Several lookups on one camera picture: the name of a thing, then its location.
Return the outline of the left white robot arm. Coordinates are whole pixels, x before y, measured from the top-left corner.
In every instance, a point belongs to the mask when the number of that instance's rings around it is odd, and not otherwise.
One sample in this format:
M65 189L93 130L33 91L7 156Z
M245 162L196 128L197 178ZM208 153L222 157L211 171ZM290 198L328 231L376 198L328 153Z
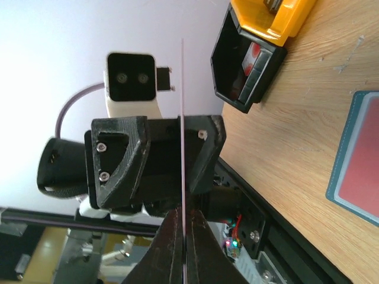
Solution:
M214 173L225 141L219 115L95 119L83 143L47 142L37 186L59 199L86 195L82 215L90 218L164 217L186 202L208 221L229 222L240 195L217 185Z

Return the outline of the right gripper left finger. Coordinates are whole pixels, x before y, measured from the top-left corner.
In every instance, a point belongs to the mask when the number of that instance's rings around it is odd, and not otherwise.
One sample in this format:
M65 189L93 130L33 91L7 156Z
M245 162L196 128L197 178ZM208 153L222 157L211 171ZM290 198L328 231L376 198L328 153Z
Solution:
M170 210L141 261L123 283L170 284L183 282L182 209Z

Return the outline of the teal card holder wallet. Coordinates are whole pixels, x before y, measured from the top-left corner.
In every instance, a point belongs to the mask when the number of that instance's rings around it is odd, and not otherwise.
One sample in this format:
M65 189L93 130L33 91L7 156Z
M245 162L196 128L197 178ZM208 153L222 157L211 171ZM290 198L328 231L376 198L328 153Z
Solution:
M378 91L353 95L326 198L378 226Z

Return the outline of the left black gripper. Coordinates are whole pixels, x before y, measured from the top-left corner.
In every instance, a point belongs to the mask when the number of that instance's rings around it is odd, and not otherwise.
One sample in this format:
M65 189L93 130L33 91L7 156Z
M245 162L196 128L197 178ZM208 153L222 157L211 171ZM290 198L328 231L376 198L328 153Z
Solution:
M186 202L208 221L237 216L241 194L217 185L214 168L226 141L221 115L184 118ZM88 194L95 209L154 217L182 203L180 118L145 116L92 121L85 141L51 138L37 172L41 193L55 198Z

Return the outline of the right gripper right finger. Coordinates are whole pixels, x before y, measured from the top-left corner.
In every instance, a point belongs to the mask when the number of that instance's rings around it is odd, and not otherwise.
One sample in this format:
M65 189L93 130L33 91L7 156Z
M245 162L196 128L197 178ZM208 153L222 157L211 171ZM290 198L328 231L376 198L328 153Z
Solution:
M223 254L201 211L186 213L187 282L204 284L246 283Z

